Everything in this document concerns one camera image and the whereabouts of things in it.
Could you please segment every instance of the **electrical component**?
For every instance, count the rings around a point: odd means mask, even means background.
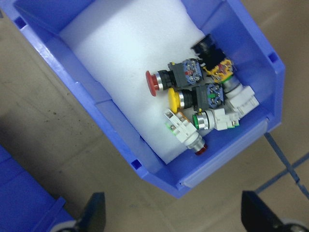
[[[225,104],[238,113],[239,118],[244,117],[259,105],[250,86],[238,85],[234,90],[225,94]]]
[[[216,48],[215,40],[210,34],[194,44],[191,49],[202,60],[201,66],[209,71],[225,59],[225,54],[221,49]]]
[[[206,151],[207,145],[205,144],[205,140],[181,112],[174,114],[170,109],[167,109],[164,111],[164,114],[169,119],[166,124],[167,127],[181,143],[193,150],[196,155],[200,155]]]
[[[197,112],[212,108],[218,108],[223,104],[223,89],[220,83],[210,83],[196,86],[192,91],[181,89],[175,91],[169,89],[169,107],[175,113],[178,109],[186,109],[193,106]]]
[[[212,130],[215,128],[218,131],[222,131],[239,126],[238,113],[225,113],[224,108],[210,109],[194,114],[192,115],[192,120],[198,130]]]
[[[211,71],[206,70],[207,74],[211,75],[216,82],[222,84],[233,75],[233,66],[230,59],[224,59]]]
[[[203,73],[197,59],[186,59],[182,63],[169,63],[169,70],[160,70],[151,75],[146,72],[146,79],[150,93],[156,96],[156,91],[170,87],[185,87],[196,85],[203,80]]]

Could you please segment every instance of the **blue bin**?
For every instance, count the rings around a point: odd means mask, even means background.
[[[73,220],[55,200],[0,146],[0,232],[49,232]]]
[[[240,127],[206,135],[209,149],[202,156],[186,150],[166,165],[58,36],[91,2],[0,0],[0,7],[142,179],[181,197],[280,124],[285,67],[240,1],[183,0],[196,26],[211,33],[234,61],[237,77],[253,88],[260,105],[241,120]]]

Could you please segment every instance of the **foam block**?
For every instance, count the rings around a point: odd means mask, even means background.
[[[153,97],[145,79],[195,57],[190,47],[204,34],[180,0],[99,0],[60,36],[165,163],[186,150],[164,125],[167,92]]]

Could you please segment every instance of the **floor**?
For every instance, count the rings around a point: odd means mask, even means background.
[[[293,163],[309,152],[309,1],[242,0],[286,65],[282,125],[271,134]],[[141,180],[17,28],[0,18],[0,144],[76,217],[106,193],[106,231],[245,231],[242,190],[285,169],[262,137],[181,199]],[[309,159],[296,168],[309,188]],[[259,196],[280,218],[309,224],[309,201],[289,174]]]

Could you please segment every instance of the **blue grout line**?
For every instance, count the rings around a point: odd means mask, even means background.
[[[279,180],[282,176],[286,175],[287,173],[290,173],[292,178],[294,179],[294,181],[296,182],[297,186],[299,187],[299,189],[302,191],[302,193],[308,198],[309,200],[309,192],[306,189],[306,187],[304,185],[301,185],[299,183],[300,179],[296,173],[296,171],[294,170],[294,168],[298,167],[300,164],[302,164],[303,162],[305,162],[306,160],[309,159],[309,153],[307,153],[306,155],[304,155],[303,157],[301,157],[299,160],[297,160],[293,165],[291,165],[288,161],[288,159],[286,158],[286,156],[284,155],[284,153],[281,151],[281,149],[279,148],[279,146],[277,145],[277,143],[275,142],[275,140],[273,139],[273,137],[269,134],[269,133],[265,133],[264,135],[267,139],[267,141],[269,142],[269,144],[271,145],[271,147],[274,149],[274,151],[276,152],[277,156],[280,158],[280,160],[282,161],[282,163],[286,166],[286,169],[283,170],[282,172],[278,173],[276,176],[274,176],[273,178],[271,178],[270,180],[268,180],[266,183],[264,183],[263,185],[261,185],[260,187],[258,187],[255,192],[257,194],[259,194],[260,192],[262,192],[263,190],[265,190],[266,188],[268,188],[270,185],[274,184],[277,180]]]
[[[299,165],[301,165],[303,162],[305,162],[306,160],[309,159],[309,152],[307,154],[305,154],[303,157],[301,157],[300,159],[298,159],[295,163],[292,164],[293,168],[297,168]],[[263,190],[265,190],[266,188],[268,188],[269,186],[271,186],[272,184],[274,184],[277,180],[279,180],[281,177],[283,177],[284,175],[288,174],[288,170],[284,169],[282,172],[279,172],[277,175],[275,175],[273,178],[271,178],[270,180],[268,180],[266,183],[262,184],[260,187],[258,187],[255,192],[256,194],[259,194],[260,192],[262,192]]]

